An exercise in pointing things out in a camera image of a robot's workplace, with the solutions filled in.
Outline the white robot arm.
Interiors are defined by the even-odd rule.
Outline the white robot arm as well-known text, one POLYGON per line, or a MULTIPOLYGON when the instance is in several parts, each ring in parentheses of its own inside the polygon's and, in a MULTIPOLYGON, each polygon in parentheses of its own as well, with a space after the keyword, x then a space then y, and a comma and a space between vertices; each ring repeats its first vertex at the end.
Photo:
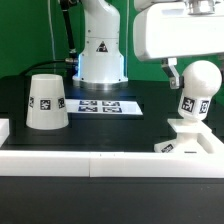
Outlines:
MULTIPOLYGON (((69 43, 73 83, 111 90, 128 82, 119 51, 120 14, 106 0, 58 0, 69 43), (75 49, 68 10, 81 4, 85 47, 75 49)), ((181 57, 224 53, 224 0, 134 0, 133 45, 141 61, 159 59, 170 87, 183 86, 175 66, 181 57)))

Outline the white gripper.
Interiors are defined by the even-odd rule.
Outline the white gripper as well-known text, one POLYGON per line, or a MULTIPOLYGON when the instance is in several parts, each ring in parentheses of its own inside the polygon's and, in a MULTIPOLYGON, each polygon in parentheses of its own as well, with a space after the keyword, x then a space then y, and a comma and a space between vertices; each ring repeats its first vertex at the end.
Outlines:
POLYGON ((134 53, 163 59, 171 89, 184 86, 176 58, 224 53, 224 0, 134 0, 134 7, 134 53))

